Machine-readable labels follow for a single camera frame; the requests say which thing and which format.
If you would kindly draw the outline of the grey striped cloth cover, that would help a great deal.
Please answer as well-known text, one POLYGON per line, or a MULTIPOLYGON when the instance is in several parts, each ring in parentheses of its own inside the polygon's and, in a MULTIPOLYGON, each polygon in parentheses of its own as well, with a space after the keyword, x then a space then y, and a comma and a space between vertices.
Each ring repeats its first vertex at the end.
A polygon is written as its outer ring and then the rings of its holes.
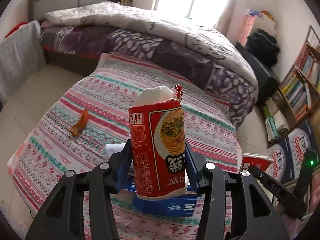
POLYGON ((29 22, 1 42, 1 105, 5 105, 46 64, 38 21, 29 22))

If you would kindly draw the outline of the lower blue Ganten box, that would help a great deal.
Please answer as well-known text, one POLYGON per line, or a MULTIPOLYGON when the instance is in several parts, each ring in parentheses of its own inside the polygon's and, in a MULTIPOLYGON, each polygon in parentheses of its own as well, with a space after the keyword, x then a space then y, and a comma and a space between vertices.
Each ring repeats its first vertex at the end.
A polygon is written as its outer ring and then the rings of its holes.
POLYGON ((295 172, 288 138, 284 137, 269 147, 267 152, 272 159, 272 177, 282 184, 294 180, 295 172))

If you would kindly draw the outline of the upper blue Ganten box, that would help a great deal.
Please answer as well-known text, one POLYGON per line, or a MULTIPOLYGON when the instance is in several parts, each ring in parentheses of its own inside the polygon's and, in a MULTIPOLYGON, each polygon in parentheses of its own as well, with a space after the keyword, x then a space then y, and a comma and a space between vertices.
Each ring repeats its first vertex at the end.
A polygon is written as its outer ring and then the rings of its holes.
POLYGON ((289 145, 293 160, 294 179, 300 174, 304 154, 308 148, 318 151, 315 135, 308 120, 300 123, 289 135, 289 145))

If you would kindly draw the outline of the black storage bench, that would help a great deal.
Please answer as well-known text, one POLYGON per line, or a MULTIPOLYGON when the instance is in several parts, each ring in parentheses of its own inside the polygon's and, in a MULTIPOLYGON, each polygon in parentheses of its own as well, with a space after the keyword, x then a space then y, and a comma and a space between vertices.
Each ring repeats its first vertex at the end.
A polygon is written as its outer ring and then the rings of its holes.
POLYGON ((265 67, 239 42, 236 43, 235 47, 240 52, 242 57, 252 67, 253 72, 256 75, 259 87, 258 100, 256 102, 256 105, 258 107, 261 107, 265 103, 266 99, 271 97, 278 89, 280 81, 270 68, 265 67))

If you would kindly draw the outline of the striped patterned table cloth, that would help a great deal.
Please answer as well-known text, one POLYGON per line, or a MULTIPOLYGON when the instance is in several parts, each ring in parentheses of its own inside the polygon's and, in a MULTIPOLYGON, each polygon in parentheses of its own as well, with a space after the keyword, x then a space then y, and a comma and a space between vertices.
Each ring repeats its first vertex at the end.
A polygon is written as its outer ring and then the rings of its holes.
POLYGON ((128 110, 144 89, 176 85, 183 88, 185 136, 192 150, 223 170, 236 172, 241 148, 226 104, 155 64, 103 54, 96 70, 57 100, 8 162, 14 185, 31 213, 37 214, 66 171, 92 170, 106 160, 107 144, 129 139, 128 110), (88 122, 73 137, 70 127, 84 109, 88 122))

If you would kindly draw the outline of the red noodle wrapper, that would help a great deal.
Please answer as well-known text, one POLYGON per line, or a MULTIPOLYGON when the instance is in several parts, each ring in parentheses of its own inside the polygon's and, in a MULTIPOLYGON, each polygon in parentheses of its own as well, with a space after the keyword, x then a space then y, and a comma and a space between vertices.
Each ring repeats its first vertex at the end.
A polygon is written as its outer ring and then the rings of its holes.
POLYGON ((257 168, 265 172, 272 164, 272 161, 273 160, 271 158, 264 155, 244 153, 242 156, 240 170, 249 170, 251 166, 256 166, 257 168))

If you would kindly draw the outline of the dark folded clothes pile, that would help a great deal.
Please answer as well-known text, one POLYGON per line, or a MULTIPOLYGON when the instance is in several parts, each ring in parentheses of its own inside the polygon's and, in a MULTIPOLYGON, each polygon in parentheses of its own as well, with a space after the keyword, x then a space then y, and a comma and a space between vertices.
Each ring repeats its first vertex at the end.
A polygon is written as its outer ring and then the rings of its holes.
POLYGON ((245 48, 267 68, 273 67, 278 62, 280 48, 277 40, 263 29, 257 29, 249 35, 245 48))

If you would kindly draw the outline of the red instant noodle packet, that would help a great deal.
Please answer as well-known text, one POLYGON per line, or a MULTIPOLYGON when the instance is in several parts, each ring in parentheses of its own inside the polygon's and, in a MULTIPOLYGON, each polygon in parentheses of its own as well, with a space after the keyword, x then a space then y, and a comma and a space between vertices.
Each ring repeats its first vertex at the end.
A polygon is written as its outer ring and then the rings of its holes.
POLYGON ((186 193, 183 88, 143 90, 129 108, 137 197, 163 200, 186 193))

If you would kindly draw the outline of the blue ganten box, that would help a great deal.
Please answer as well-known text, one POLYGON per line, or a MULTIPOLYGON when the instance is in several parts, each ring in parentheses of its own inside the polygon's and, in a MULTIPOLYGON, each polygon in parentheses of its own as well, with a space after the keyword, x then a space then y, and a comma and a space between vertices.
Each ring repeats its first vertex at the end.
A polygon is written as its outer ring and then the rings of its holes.
POLYGON ((300 123, 289 135, 289 145, 293 160, 294 179, 300 174, 304 154, 308 148, 318 151, 315 135, 308 120, 300 123))
POLYGON ((272 159, 272 177, 282 184, 294 180, 295 172, 288 138, 284 137, 269 147, 267 152, 272 159))

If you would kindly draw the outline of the blue tissue pack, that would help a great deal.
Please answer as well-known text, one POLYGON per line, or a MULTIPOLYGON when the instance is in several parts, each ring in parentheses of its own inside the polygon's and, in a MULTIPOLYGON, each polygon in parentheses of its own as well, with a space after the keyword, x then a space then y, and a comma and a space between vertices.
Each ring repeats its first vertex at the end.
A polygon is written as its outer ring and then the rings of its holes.
POLYGON ((202 197, 201 194, 192 191, 189 185, 187 193, 178 197, 157 201, 142 200, 137 197, 135 178, 132 175, 128 175, 124 190, 126 193, 133 192, 134 208, 142 213, 156 216, 191 217, 197 201, 202 197))

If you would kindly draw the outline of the orange peel scrap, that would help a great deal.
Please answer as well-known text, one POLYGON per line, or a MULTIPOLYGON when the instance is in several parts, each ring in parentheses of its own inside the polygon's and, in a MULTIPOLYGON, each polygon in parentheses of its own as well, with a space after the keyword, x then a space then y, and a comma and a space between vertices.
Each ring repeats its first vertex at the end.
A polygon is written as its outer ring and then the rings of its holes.
POLYGON ((85 127, 89 119, 88 110, 84 109, 78 120, 78 122, 70 127, 70 133, 73 137, 77 137, 78 133, 81 132, 85 127))

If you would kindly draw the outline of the wooden bookshelf with books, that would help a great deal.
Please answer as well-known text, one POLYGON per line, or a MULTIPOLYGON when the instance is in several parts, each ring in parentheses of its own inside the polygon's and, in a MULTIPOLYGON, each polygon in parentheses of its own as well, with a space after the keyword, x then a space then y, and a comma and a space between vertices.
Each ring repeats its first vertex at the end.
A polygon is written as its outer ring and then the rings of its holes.
POLYGON ((319 35, 309 27, 300 53, 274 94, 262 107, 270 147, 319 107, 319 35))

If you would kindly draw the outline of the purple patterned bed sheet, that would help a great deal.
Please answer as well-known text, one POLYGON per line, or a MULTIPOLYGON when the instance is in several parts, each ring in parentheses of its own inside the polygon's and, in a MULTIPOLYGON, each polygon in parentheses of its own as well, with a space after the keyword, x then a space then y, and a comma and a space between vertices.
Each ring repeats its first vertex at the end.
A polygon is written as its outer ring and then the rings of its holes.
POLYGON ((47 62, 88 76, 102 53, 118 52, 177 72, 226 104, 231 123, 239 127, 258 99, 257 85, 216 59, 176 42, 121 28, 49 26, 41 28, 40 44, 47 62))

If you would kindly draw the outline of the pink storage drawers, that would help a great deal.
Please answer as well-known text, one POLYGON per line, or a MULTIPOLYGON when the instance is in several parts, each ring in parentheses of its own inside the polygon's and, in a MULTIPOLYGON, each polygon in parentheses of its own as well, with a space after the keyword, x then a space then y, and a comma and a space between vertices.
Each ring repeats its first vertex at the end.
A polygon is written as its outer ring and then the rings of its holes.
POLYGON ((269 35, 276 36, 275 19, 268 11, 248 9, 242 19, 242 23, 236 36, 236 42, 244 47, 247 43, 247 38, 258 29, 262 29, 269 35))

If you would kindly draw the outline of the white grey quilt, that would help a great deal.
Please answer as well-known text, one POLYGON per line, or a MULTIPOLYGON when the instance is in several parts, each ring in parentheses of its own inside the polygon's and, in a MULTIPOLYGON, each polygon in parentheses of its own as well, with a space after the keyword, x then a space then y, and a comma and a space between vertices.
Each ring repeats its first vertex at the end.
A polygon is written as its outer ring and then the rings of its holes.
POLYGON ((49 11, 43 16, 54 25, 110 25, 170 40, 239 74, 252 86, 258 86, 252 67, 227 37, 213 28, 196 25, 186 18, 166 16, 159 11, 110 1, 49 11))

